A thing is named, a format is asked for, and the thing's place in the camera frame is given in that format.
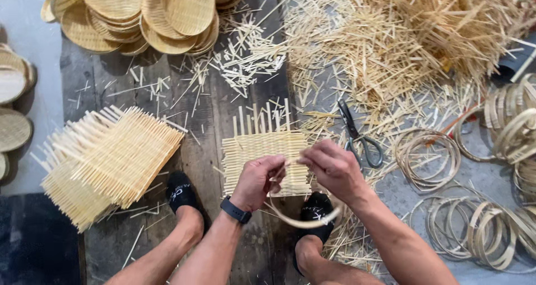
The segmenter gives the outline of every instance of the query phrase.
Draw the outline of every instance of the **black sock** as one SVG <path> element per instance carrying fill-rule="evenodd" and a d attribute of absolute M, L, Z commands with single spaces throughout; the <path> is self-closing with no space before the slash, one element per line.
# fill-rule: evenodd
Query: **black sock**
<path fill-rule="evenodd" d="M 322 217 L 333 211 L 333 206 L 330 199 L 326 194 L 320 192 L 313 192 L 311 197 L 303 204 L 302 212 L 300 214 L 300 219 L 303 221 L 311 220 L 320 220 Z M 335 219 L 329 221 L 327 225 L 317 227 L 315 229 L 298 229 L 298 237 L 296 243 L 308 234 L 313 234 L 320 238 L 322 244 L 325 244 L 327 239 L 330 237 L 333 228 L 335 227 Z M 294 252 L 294 268 L 298 271 L 299 274 L 303 274 L 298 269 L 298 262 L 296 261 L 296 252 Z"/>
<path fill-rule="evenodd" d="M 182 171 L 175 171 L 169 176 L 166 198 L 173 213 L 177 212 L 179 206 L 192 206 L 199 210 L 193 184 Z"/>

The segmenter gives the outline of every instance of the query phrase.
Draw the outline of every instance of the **wristwatch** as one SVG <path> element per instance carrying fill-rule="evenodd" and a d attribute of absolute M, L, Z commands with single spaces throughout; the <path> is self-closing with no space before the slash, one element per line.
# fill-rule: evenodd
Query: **wristwatch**
<path fill-rule="evenodd" d="M 228 213 L 229 216 L 231 216 L 232 218 L 238 220 L 238 222 L 246 224 L 251 218 L 251 212 L 245 212 L 239 209 L 231 203 L 231 201 L 229 200 L 230 198 L 231 196 L 225 197 L 225 199 L 220 204 L 221 209 L 224 210 L 225 213 Z"/>

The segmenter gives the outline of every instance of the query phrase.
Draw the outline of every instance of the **scissors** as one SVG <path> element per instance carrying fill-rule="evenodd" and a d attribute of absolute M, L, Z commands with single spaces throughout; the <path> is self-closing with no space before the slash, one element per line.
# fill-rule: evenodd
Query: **scissors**
<path fill-rule="evenodd" d="M 373 168 L 381 167 L 383 164 L 383 149 L 380 146 L 379 142 L 366 135 L 360 135 L 355 127 L 354 120 L 352 119 L 352 114 L 350 113 L 346 102 L 344 100 L 338 100 L 338 103 L 340 116 L 343 118 L 343 121 L 346 124 L 346 129 L 348 130 L 348 135 L 350 136 L 344 146 L 344 149 L 346 151 L 352 151 L 355 158 L 358 160 L 359 170 L 363 172 L 363 165 L 361 164 L 361 159 L 359 158 L 358 151 L 356 151 L 354 147 L 354 140 L 358 140 L 363 144 L 363 149 L 365 150 L 365 158 L 367 159 L 369 166 Z M 379 158 L 376 162 L 373 162 L 371 160 L 371 154 L 367 143 L 371 143 L 376 148 L 376 150 L 378 150 Z"/>

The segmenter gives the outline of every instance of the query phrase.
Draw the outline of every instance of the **leg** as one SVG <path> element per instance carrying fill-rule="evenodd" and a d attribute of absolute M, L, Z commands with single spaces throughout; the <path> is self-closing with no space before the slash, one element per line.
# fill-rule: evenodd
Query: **leg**
<path fill-rule="evenodd" d="M 180 206 L 176 215 L 177 226 L 164 241 L 106 284 L 164 284 L 184 254 L 203 236 L 203 217 L 197 209 Z"/>
<path fill-rule="evenodd" d="M 322 241 L 309 234 L 296 244 L 298 269 L 313 285 L 383 284 L 373 275 L 321 256 Z"/>

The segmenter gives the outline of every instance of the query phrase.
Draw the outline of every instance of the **wooden board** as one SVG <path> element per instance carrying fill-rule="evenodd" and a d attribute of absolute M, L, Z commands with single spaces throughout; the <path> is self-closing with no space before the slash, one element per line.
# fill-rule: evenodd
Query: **wooden board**
<path fill-rule="evenodd" d="M 245 1 L 251 8 L 257 8 L 264 0 Z M 263 10 L 256 15 L 257 20 L 261 20 L 276 5 L 277 0 L 266 0 Z M 262 26 L 266 28 L 267 35 L 279 29 L 279 14 L 277 12 L 271 14 Z M 227 44 L 228 37 L 220 35 L 217 45 L 220 42 Z M 281 41 L 279 33 L 274 37 L 276 43 Z M 184 144 L 162 171 L 172 172 L 180 169 L 186 172 L 196 187 L 205 210 L 211 220 L 214 220 L 220 211 L 219 204 L 224 179 L 212 169 L 212 165 L 221 168 L 220 162 L 223 156 L 221 140 L 233 136 L 232 116 L 238 114 L 238 106 L 251 107 L 253 103 L 257 103 L 260 107 L 269 99 L 276 100 L 277 97 L 280 97 L 280 102 L 283 103 L 282 100 L 289 97 L 286 73 L 282 68 L 278 71 L 279 75 L 270 80 L 271 84 L 251 85 L 248 99 L 239 97 L 230 103 L 237 93 L 229 88 L 217 70 L 210 68 L 204 86 L 204 93 L 208 95 L 199 96 L 197 110 L 192 117 L 197 93 L 192 93 L 191 89 L 184 94 L 173 109 L 169 110 L 164 105 L 166 102 L 170 107 L 175 103 L 187 87 L 188 81 L 182 79 L 192 76 L 189 72 L 185 70 L 181 72 L 176 68 L 181 66 L 183 60 L 184 56 L 161 55 L 152 48 L 134 59 L 117 53 L 92 56 L 63 38 L 61 71 L 65 120 L 77 120 L 84 114 L 84 110 L 99 110 L 109 105 L 121 107 L 123 104 L 125 107 L 137 105 L 156 114 L 158 106 L 155 101 L 150 100 L 150 89 L 141 88 L 117 96 L 109 95 L 139 87 L 129 67 L 139 65 L 133 69 L 138 77 L 140 67 L 144 68 L 143 85 L 156 83 L 158 77 L 171 76 L 170 81 L 166 82 L 171 89 L 164 89 L 161 93 L 164 97 L 160 98 L 159 114 L 161 117 L 164 114 L 170 116 L 184 110 L 183 113 L 171 117 L 170 120 L 184 126 L 185 115 L 188 114 L 186 128 L 197 137 L 200 145 L 188 133 L 183 140 Z M 268 77 L 270 76 L 259 76 L 258 83 L 263 83 Z M 86 81 L 90 88 L 82 91 L 81 94 L 73 92 L 84 88 Z M 76 109 L 77 103 L 67 99 L 77 100 L 79 95 L 80 105 Z M 131 206 L 131 209 L 141 206 L 151 208 L 156 206 L 157 202 L 165 203 L 166 180 L 167 175 L 158 176 L 151 186 L 160 182 L 164 184 L 143 196 L 139 202 Z M 275 206 L 285 209 L 286 214 L 297 218 L 302 203 L 303 198 L 299 197 L 281 198 L 276 200 Z M 81 249 L 85 250 L 84 260 L 86 261 L 86 269 L 82 267 L 82 271 L 86 271 L 87 283 L 102 284 L 117 273 L 123 266 L 141 226 L 148 227 L 168 213 L 171 213 L 171 210 L 167 205 L 160 208 L 159 215 L 143 214 L 130 218 L 132 213 L 122 213 L 113 215 L 109 220 L 104 220 L 87 230 L 81 241 L 83 244 Z M 167 237 L 175 224 L 176 218 L 171 213 L 154 227 L 144 230 L 132 252 L 132 257 L 138 259 L 157 246 Z M 243 231 L 231 269 L 230 284 L 304 283 L 292 267 L 295 232 L 295 229 L 273 216 L 261 212 L 254 213 Z"/>

